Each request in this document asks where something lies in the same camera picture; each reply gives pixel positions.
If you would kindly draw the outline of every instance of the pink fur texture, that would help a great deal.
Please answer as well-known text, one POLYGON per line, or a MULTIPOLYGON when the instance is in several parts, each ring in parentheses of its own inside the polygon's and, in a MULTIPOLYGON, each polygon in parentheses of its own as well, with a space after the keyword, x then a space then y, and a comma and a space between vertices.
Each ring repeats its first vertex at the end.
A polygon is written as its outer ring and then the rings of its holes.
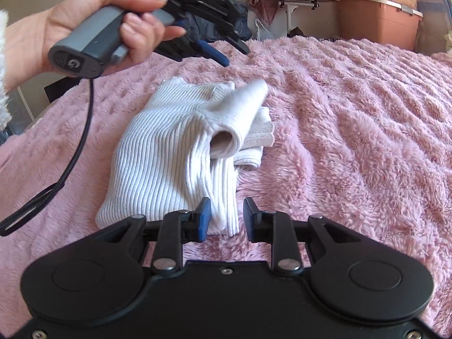
MULTIPOLYGON (((368 41, 318 42, 295 37, 250 42, 222 68, 158 55, 95 82, 90 135, 66 186, 38 217, 0 238, 0 331, 12 334, 29 314, 19 292, 22 271, 38 257, 96 230, 112 152, 130 119, 162 81, 192 83, 263 78, 276 142, 262 166, 241 176, 237 198, 305 220, 322 213, 421 261, 435 280, 423 319, 452 329, 452 60, 429 58, 368 41)), ((0 148, 0 218, 55 182, 79 141, 88 82, 70 90, 35 127, 0 148)), ((186 258, 268 259, 243 226, 232 239, 214 236, 184 248, 186 258)))

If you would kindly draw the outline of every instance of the silver rivet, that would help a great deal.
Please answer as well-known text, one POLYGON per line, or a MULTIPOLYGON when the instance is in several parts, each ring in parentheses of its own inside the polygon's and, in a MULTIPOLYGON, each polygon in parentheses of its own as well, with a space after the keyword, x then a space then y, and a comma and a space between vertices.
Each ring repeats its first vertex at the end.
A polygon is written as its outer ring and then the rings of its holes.
POLYGON ((233 272, 234 272, 234 271, 233 271, 231 268, 224 268, 224 269, 221 269, 221 273, 222 273, 223 275, 231 275, 233 272))
POLYGON ((282 260, 279 260, 278 266, 282 270, 286 270, 286 271, 295 271, 295 270, 301 268, 300 262, 297 260, 294 260, 292 258, 284 258, 282 260))
POLYGON ((422 339, 422 335, 419 331, 413 330, 406 335, 406 339, 422 339))
POLYGON ((43 331, 36 330, 31 334, 32 339, 47 339, 47 334, 43 331))
POLYGON ((173 270, 176 262, 171 258, 158 258, 154 261, 154 267, 159 270, 173 270))

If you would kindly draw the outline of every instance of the ribbed knit fabric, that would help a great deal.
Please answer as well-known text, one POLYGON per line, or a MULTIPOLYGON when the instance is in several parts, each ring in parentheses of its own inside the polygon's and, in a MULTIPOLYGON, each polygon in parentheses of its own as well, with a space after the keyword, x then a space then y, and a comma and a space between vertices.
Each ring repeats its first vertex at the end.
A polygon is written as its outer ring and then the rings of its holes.
POLYGON ((119 141, 97 225, 134 214, 161 220, 209 197, 209 232, 236 234, 237 174, 258 167, 262 147, 274 141, 268 108, 261 107, 267 92, 263 80, 239 90, 232 82, 164 82, 119 141))

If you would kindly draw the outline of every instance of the sweater sleeve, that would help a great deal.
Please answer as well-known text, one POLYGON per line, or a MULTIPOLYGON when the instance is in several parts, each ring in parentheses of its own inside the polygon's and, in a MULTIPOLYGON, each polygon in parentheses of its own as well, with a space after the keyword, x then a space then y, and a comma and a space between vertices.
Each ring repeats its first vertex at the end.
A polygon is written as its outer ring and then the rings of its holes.
POLYGON ((6 11, 0 11, 0 131, 3 131, 11 120, 11 115, 6 107, 7 97, 5 90, 5 33, 7 24, 8 13, 6 11))

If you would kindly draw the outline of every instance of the wrist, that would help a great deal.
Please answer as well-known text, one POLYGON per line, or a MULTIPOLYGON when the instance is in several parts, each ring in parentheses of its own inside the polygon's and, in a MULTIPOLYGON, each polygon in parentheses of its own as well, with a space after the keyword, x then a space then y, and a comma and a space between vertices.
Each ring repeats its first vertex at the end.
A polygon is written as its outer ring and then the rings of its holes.
POLYGON ((47 12, 40 12, 6 28, 6 91, 47 70, 43 50, 46 16, 47 12))

